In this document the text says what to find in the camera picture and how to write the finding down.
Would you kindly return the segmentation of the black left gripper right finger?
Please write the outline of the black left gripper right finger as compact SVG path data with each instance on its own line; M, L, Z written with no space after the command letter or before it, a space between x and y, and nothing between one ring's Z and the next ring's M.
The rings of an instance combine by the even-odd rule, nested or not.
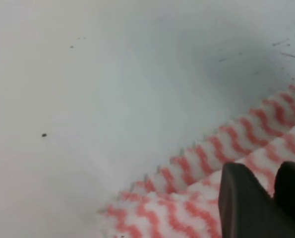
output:
M295 221L295 162L283 162L274 184L274 201Z

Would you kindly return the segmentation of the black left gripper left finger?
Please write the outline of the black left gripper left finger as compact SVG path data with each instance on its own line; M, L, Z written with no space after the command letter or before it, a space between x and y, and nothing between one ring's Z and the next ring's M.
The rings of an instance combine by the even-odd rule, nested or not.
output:
M222 236L295 238L295 221L273 197L245 165L225 164L218 200Z

